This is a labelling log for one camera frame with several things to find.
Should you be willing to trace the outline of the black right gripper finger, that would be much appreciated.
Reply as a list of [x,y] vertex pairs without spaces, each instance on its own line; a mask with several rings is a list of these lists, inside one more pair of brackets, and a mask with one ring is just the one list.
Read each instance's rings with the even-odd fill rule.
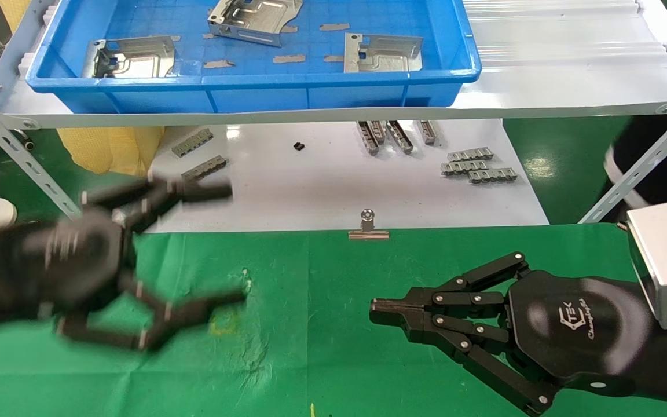
[[487,313],[498,310],[504,303],[504,295],[490,291],[500,283],[519,279],[530,271],[522,253],[510,253],[477,266],[442,283],[437,287],[412,287],[403,298],[376,298],[371,302],[372,311],[403,309],[423,310],[431,313]]

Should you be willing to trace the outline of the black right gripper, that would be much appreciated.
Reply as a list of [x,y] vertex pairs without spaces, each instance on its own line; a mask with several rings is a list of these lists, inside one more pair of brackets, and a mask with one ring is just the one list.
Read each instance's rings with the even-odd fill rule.
[[400,327],[410,343],[428,344],[526,415],[542,415],[561,389],[611,397],[638,389],[635,367],[654,329],[637,283],[557,277],[532,271],[507,291],[508,330],[427,311],[373,311],[372,322]]

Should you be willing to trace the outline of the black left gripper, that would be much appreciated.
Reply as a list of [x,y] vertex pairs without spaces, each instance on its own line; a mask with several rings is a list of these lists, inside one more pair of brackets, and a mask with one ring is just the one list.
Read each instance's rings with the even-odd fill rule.
[[[214,310],[239,305],[246,290],[233,288],[184,301],[164,301],[143,282],[122,277],[134,261],[130,232],[145,232],[180,203],[230,200],[229,182],[200,185],[145,177],[100,192],[82,193],[82,218],[44,221],[0,230],[0,280],[17,306],[37,313],[42,305],[61,315],[57,334],[72,341],[137,352],[157,352],[182,330],[208,324]],[[113,212],[127,207],[119,225]],[[151,326],[130,334],[91,328],[89,314],[129,295],[153,313]]]

